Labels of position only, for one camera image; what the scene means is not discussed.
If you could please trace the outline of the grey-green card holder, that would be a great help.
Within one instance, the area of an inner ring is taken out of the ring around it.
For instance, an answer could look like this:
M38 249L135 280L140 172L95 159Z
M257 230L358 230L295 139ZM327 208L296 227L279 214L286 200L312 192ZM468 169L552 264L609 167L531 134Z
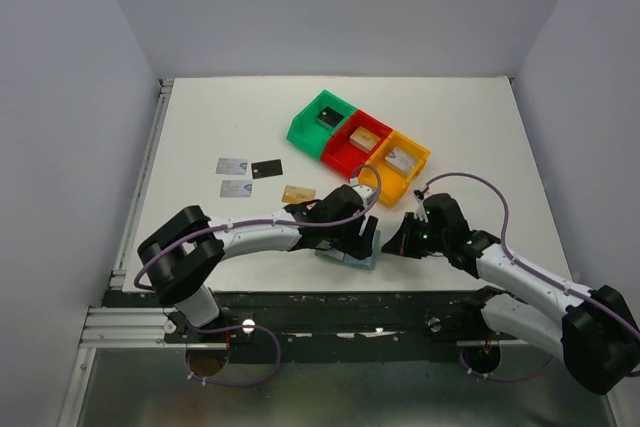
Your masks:
M359 269L363 271L373 271L376 266L377 257L380 251L380 231L377 230L371 244L371 255L364 259L357 259L349 254L342 253L336 249L316 250L317 257L329 260L335 264L340 264L349 268Z

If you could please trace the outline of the tan gold credit card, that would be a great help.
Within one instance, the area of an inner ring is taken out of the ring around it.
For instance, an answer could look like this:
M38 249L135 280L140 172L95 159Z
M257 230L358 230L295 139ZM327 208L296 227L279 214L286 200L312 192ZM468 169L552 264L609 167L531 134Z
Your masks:
M315 189L286 185L282 195L282 202L286 204L301 204L313 201L315 198Z

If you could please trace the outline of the silver VIP credit card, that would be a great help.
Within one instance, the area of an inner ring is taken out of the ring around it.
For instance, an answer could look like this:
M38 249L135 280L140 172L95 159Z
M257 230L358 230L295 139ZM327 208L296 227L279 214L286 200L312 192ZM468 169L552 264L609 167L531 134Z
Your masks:
M247 159L219 158L216 164L215 173L218 175L245 175L247 167Z

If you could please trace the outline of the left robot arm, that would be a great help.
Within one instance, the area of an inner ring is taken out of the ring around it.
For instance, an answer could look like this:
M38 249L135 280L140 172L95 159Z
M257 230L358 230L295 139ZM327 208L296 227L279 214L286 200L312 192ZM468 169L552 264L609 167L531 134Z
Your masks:
M153 291L162 307L175 307L197 340L212 341L221 332L222 319L205 281L220 262L259 252L299 250L367 259L373 253L378 222L367 212L377 197L373 187L346 184L321 200L215 226L200 206L188 206L139 245L143 268L134 285Z

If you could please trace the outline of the black credit card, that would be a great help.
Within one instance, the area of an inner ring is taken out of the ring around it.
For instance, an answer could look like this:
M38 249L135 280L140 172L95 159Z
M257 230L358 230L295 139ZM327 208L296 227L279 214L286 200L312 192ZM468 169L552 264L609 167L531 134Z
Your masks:
M280 159L273 159L252 163L251 174L254 180L281 176L283 174L282 162Z

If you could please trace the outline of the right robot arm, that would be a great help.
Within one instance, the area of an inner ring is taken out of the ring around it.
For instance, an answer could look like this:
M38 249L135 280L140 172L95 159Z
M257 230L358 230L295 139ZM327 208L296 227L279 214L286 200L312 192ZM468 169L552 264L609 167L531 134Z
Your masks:
M521 339L562 361L585 389L604 395L639 365L639 328L620 292L592 289L528 265L503 240L473 230L448 194L408 212L386 254L421 259L440 254L474 278L500 287L484 304L464 309L460 326L480 339L494 331Z

